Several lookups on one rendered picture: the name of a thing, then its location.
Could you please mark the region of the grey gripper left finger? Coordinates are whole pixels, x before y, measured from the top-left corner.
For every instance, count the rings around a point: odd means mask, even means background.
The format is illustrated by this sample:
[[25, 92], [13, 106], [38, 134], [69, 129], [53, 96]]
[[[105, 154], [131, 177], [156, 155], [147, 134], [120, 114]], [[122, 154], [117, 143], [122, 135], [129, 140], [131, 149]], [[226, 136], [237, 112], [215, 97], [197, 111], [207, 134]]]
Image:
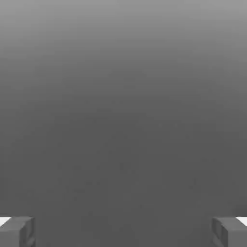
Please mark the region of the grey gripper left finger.
[[0, 216], [0, 247], [36, 247], [35, 218]]

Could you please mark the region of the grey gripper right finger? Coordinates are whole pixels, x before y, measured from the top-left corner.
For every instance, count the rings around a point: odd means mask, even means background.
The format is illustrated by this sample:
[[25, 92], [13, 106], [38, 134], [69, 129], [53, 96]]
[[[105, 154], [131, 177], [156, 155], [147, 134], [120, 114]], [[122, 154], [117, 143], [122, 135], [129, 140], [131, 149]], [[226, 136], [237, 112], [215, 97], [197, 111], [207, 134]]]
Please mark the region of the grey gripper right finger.
[[247, 247], [247, 217], [213, 217], [211, 230], [215, 247]]

